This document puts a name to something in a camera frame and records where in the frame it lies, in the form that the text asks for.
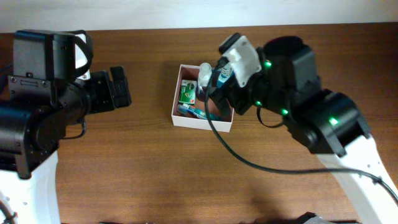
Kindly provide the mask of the white cardboard box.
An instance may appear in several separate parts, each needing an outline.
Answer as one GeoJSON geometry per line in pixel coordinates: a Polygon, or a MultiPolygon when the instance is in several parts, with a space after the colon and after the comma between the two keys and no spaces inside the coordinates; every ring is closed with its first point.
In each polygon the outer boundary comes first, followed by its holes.
{"type": "MultiPolygon", "coordinates": [[[[174,101],[171,111],[172,122],[174,126],[180,126],[184,128],[204,129],[211,130],[207,120],[199,119],[196,116],[188,113],[184,115],[177,111],[180,98],[180,88],[182,80],[197,80],[199,73],[199,66],[195,65],[184,65],[181,64],[178,72],[177,84],[175,86],[174,101]]],[[[234,109],[231,109],[230,115],[223,117],[221,121],[213,121],[213,124],[217,131],[229,133],[232,127],[234,118],[234,109]]]]}

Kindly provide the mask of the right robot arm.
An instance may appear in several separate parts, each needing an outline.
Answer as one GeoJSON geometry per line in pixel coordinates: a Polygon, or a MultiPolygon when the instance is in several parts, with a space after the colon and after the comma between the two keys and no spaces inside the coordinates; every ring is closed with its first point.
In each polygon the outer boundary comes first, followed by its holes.
{"type": "Polygon", "coordinates": [[[368,122],[348,96],[322,87],[315,54],[296,36],[255,48],[235,33],[219,47],[217,68],[230,65],[234,77],[209,86],[205,100],[221,114],[250,107],[279,114],[281,125],[316,155],[319,173],[331,173],[361,223],[397,222],[397,187],[377,151],[368,122]]]}

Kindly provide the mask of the blue white toothbrush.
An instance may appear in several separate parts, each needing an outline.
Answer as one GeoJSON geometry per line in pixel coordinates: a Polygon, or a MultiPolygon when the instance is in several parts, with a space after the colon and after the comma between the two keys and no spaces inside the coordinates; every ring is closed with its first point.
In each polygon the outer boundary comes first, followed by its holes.
{"type": "Polygon", "coordinates": [[[177,106],[177,111],[181,114],[187,115],[191,114],[197,117],[198,119],[207,119],[206,113],[203,110],[197,109],[188,104],[179,104],[177,106]]]}

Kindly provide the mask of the teal mouthwash bottle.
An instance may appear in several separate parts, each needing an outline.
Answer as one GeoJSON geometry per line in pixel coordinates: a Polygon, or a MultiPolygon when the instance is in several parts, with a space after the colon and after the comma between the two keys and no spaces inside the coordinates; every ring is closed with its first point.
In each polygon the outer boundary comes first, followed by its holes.
{"type": "Polygon", "coordinates": [[[224,67],[218,69],[219,76],[216,82],[216,86],[220,88],[229,78],[231,78],[234,73],[231,65],[228,63],[224,67]]]}

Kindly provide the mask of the clear dark liquid bottle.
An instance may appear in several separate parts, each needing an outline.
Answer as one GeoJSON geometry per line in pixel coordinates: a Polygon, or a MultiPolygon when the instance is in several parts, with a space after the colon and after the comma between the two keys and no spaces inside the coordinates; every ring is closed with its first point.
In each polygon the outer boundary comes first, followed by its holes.
{"type": "Polygon", "coordinates": [[[202,63],[198,73],[198,87],[197,87],[197,99],[199,101],[205,100],[205,91],[208,87],[209,80],[212,75],[212,67],[209,63],[202,63]]]}

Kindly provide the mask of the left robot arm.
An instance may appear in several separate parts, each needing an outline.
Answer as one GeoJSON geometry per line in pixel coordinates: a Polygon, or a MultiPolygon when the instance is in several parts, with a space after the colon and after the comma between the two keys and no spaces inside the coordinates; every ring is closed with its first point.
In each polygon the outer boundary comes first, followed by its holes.
{"type": "Polygon", "coordinates": [[[2,223],[59,223],[57,151],[67,128],[131,104],[124,69],[91,72],[93,57],[84,30],[15,32],[1,102],[2,223]]]}

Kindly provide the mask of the teal white toothpaste tube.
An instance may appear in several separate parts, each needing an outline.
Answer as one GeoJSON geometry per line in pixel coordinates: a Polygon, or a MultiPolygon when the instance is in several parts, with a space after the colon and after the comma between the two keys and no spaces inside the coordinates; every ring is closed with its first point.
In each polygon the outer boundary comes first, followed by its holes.
{"type": "MultiPolygon", "coordinates": [[[[202,119],[208,119],[208,117],[204,111],[199,112],[199,115],[201,116],[202,119]]],[[[217,116],[212,113],[209,114],[209,117],[213,121],[221,121],[222,120],[222,118],[220,116],[217,116]]]]}

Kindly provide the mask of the green Dettol soap box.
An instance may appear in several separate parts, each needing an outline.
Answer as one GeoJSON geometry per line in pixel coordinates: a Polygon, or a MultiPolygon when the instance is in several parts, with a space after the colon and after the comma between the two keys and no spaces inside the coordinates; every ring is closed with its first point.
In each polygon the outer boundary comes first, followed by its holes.
{"type": "Polygon", "coordinates": [[[196,102],[196,90],[197,90],[197,81],[182,80],[178,102],[180,104],[194,105],[196,102]]]}

